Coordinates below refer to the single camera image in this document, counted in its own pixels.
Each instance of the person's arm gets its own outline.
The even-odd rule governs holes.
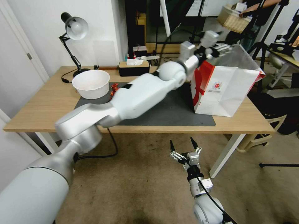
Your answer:
[[[280,1],[281,0],[266,0],[264,2],[263,8],[267,8],[267,7],[271,6],[271,5],[275,5],[275,4],[279,3]],[[245,12],[255,11],[255,10],[257,10],[258,7],[259,7],[259,3],[255,4],[253,6],[250,6],[246,10],[244,10],[243,12],[241,12],[239,14],[239,16],[242,17],[243,13],[245,13]]]
[[[297,39],[292,44],[292,47],[297,47],[298,45],[299,45],[299,36],[297,37]]]

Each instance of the lamp base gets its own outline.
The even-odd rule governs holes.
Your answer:
[[[75,77],[77,74],[80,74],[82,72],[86,72],[86,71],[89,71],[89,70],[90,69],[88,69],[88,68],[83,68],[83,69],[81,69],[81,71],[77,70],[77,71],[74,72],[73,77]]]

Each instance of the brown carpet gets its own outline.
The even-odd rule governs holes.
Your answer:
[[[74,182],[57,224],[196,223],[187,173],[170,156],[169,140],[178,152],[192,150],[187,134],[114,134],[119,154],[77,162]],[[192,135],[203,148],[205,177],[227,139],[220,134]],[[299,223],[299,168],[265,167],[258,163],[298,163],[299,140],[276,135],[267,147],[234,152],[218,176],[211,195],[239,223]],[[110,154],[108,134],[92,154]]]

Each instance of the red snack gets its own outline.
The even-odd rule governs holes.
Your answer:
[[[110,93],[110,100],[112,99],[115,92],[119,89],[117,86],[118,86],[118,83],[114,83],[111,85],[112,91]]]

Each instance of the logo on bag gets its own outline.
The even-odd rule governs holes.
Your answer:
[[[213,85],[213,89],[219,90],[222,86],[222,82],[215,82]]]

